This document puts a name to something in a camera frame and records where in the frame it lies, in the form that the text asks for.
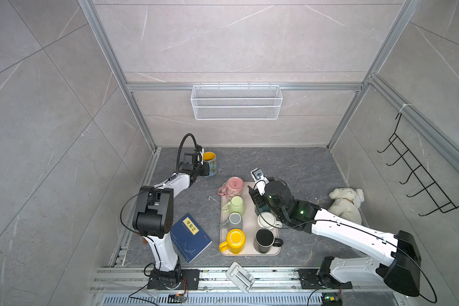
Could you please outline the pink cartoon mug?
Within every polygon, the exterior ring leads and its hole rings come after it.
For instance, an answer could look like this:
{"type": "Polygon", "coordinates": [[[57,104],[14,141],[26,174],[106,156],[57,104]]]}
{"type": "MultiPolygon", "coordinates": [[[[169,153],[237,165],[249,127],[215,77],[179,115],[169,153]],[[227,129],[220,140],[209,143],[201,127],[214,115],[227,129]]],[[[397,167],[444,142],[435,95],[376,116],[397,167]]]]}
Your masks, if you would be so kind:
{"type": "Polygon", "coordinates": [[[218,195],[231,201],[235,196],[241,196],[243,188],[244,181],[241,178],[231,177],[218,189],[218,195]]]}

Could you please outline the light green mug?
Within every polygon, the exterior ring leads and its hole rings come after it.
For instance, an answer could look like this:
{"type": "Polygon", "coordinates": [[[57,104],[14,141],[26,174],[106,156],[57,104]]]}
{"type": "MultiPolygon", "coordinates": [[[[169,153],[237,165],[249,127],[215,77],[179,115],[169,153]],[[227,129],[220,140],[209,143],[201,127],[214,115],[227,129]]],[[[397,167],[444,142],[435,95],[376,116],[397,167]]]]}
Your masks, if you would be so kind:
{"type": "Polygon", "coordinates": [[[237,212],[243,216],[245,214],[246,208],[242,197],[234,196],[227,204],[222,206],[221,211],[229,214],[237,212]]]}

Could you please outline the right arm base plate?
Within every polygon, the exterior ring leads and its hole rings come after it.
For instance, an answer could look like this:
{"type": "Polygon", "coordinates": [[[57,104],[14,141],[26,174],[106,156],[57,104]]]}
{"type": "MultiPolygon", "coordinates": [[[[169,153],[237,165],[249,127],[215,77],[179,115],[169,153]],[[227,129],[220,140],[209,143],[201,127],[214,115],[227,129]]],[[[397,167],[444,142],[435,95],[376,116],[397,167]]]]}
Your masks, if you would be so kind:
{"type": "Polygon", "coordinates": [[[329,275],[322,274],[318,269],[298,269],[298,277],[302,289],[352,289],[351,282],[340,283],[329,275]]]}

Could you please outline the blue mug yellow inside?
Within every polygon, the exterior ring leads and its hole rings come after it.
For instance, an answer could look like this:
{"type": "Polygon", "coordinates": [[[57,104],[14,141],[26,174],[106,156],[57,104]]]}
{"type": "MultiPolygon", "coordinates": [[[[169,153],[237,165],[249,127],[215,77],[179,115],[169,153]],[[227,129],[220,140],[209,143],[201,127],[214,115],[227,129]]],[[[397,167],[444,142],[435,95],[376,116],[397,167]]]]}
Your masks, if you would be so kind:
{"type": "Polygon", "coordinates": [[[203,154],[203,160],[209,166],[208,177],[214,176],[218,172],[218,164],[216,159],[216,154],[214,152],[205,152],[203,154]]]}

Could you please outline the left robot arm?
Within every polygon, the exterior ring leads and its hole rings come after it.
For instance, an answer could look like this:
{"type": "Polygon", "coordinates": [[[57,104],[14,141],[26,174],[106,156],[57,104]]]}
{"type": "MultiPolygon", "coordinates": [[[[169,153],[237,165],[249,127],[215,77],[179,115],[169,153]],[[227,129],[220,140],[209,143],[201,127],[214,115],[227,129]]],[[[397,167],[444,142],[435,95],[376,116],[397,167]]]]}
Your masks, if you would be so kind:
{"type": "Polygon", "coordinates": [[[204,149],[191,133],[184,135],[177,151],[175,172],[155,186],[143,186],[136,198],[131,232],[149,244],[154,255],[150,277],[167,288],[182,282],[182,269],[170,230],[173,225],[174,198],[191,187],[199,176],[208,176],[209,164],[203,160],[204,149]]]}

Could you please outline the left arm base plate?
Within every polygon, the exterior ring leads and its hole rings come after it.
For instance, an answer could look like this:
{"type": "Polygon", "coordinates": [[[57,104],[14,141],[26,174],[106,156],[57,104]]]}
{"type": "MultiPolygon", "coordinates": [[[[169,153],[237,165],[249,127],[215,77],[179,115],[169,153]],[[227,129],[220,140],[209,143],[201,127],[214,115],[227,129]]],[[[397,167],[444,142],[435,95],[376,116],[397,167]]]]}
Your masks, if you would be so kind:
{"type": "Polygon", "coordinates": [[[182,269],[174,272],[160,272],[154,270],[150,273],[148,289],[158,290],[183,290],[187,285],[188,290],[197,290],[200,281],[200,270],[182,269]]]}

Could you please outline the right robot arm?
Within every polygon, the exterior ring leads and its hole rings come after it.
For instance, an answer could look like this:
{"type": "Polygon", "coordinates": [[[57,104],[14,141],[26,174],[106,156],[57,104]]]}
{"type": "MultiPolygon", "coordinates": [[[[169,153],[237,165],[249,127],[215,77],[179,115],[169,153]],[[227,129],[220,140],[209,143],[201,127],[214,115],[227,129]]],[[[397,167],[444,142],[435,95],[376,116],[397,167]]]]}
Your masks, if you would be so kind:
{"type": "Polygon", "coordinates": [[[274,214],[288,228],[336,240],[365,254],[349,259],[327,256],[317,272],[325,288],[382,281],[402,295],[421,296],[421,279],[426,274],[410,233],[380,232],[340,218],[319,205],[295,199],[289,187],[274,178],[256,181],[248,194],[257,209],[274,214]]]}

